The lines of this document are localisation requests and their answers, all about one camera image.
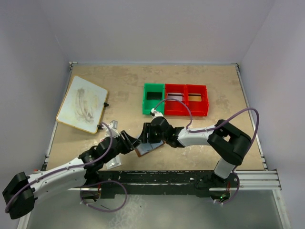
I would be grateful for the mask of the brown leather card holder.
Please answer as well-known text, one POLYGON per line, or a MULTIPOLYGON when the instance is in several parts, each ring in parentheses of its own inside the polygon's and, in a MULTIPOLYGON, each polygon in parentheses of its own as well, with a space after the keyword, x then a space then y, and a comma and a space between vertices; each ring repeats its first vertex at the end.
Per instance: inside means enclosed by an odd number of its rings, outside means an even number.
POLYGON ((159 143, 141 143, 135 148, 135 152, 138 157, 142 157, 149 152, 163 146, 164 144, 164 141, 160 141, 159 143))

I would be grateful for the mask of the white credit card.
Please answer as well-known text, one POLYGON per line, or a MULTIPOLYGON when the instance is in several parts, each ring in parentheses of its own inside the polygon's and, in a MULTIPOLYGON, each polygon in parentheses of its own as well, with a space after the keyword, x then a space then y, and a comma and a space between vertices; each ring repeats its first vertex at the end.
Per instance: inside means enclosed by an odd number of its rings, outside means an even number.
POLYGON ((183 93, 167 93, 166 98, 183 101, 183 93))

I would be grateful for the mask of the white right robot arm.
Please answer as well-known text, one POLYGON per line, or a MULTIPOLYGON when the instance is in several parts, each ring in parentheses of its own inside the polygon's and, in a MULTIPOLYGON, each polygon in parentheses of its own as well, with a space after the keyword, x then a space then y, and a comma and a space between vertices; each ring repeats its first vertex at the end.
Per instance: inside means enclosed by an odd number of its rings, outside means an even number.
POLYGON ((212 182, 218 187, 229 181, 229 175, 242 164, 253 143, 248 134, 223 119, 204 129, 188 129, 173 127, 164 117, 156 117, 143 124, 138 139, 142 144, 163 141, 173 148, 211 146, 221 157, 212 174, 212 182))

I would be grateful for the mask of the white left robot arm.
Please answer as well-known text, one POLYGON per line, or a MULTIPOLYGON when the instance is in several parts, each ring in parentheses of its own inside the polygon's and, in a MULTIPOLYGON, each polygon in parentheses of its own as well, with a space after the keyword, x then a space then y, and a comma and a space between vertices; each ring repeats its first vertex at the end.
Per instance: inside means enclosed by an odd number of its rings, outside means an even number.
POLYGON ((51 194, 74 187, 93 187, 98 182, 98 170, 118 154, 133 151, 141 141, 121 131, 108 136, 98 145, 80 154, 72 161, 48 171, 26 175, 16 174, 2 192, 5 213, 19 219, 34 209, 36 203, 51 194))

